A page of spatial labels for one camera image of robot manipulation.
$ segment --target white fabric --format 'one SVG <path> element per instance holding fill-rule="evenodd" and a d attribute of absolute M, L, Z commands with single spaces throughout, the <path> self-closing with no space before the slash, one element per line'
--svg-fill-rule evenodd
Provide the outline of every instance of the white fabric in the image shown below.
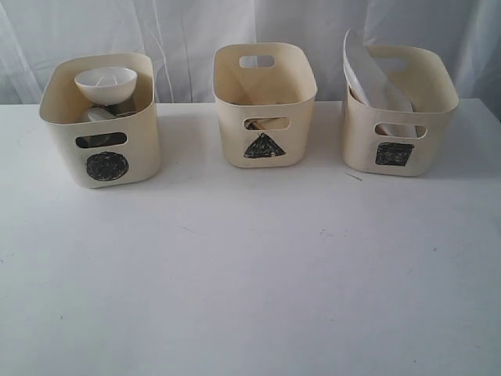
<path fill-rule="evenodd" d="M 270 41 L 302 47 L 317 98 L 340 99 L 355 28 L 366 43 L 436 52 L 460 96 L 501 116 L 500 14 L 500 0 L 2 0 L 0 103 L 38 103 L 64 60 L 125 51 L 153 59 L 157 101 L 208 102 L 217 49 Z"/>

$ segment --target storage bin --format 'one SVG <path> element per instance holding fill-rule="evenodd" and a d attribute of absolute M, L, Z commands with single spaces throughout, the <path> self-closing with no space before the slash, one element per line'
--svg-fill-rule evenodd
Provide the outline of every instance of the storage bin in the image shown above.
<path fill-rule="evenodd" d="M 93 103 L 81 94 L 74 77 L 97 67 L 127 67 L 137 72 L 132 94 L 136 114 L 78 122 Z M 153 88 L 151 60 L 138 53 L 83 57 L 56 68 L 41 100 L 40 118 L 48 125 L 59 154 L 76 183 L 88 188 L 133 183 L 158 171 L 160 148 Z M 115 141 L 99 147 L 78 142 L 97 135 L 113 135 Z"/>
<path fill-rule="evenodd" d="M 270 67 L 240 59 L 272 56 Z M 294 45 L 229 45 L 214 58 L 214 96 L 223 153 L 237 167 L 279 167 L 305 154 L 317 86 L 306 55 Z"/>
<path fill-rule="evenodd" d="M 374 58 L 406 64 L 403 69 L 387 73 L 410 99 L 414 112 L 365 106 L 348 88 L 342 126 L 343 160 L 361 172 L 420 175 L 434 160 L 459 105 L 454 85 L 441 59 L 430 51 L 400 45 L 371 45 L 367 48 Z M 379 124 L 414 125 L 417 138 L 378 134 Z"/>

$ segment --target black circle label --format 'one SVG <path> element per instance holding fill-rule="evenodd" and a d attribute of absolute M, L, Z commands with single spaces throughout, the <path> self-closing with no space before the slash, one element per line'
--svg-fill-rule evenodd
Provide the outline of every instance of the black circle label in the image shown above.
<path fill-rule="evenodd" d="M 128 171 L 127 159 L 122 154 L 105 151 L 87 158 L 87 173 L 94 180 L 110 182 Z"/>

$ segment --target black square label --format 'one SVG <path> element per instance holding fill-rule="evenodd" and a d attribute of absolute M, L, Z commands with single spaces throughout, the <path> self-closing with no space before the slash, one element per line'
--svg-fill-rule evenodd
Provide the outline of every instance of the black square label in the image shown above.
<path fill-rule="evenodd" d="M 408 143 L 380 143 L 377 147 L 376 165 L 405 166 L 414 145 Z"/>

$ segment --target white table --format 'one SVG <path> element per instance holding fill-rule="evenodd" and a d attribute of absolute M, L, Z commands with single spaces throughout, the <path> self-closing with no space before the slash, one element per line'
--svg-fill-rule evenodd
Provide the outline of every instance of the white table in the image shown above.
<path fill-rule="evenodd" d="M 88 190 L 38 106 L 0 107 L 0 374 L 501 374 L 501 125 L 480 101 L 419 178 L 345 166 L 339 103 L 289 168 L 227 164 L 213 104 L 158 114 L 161 172 Z"/>

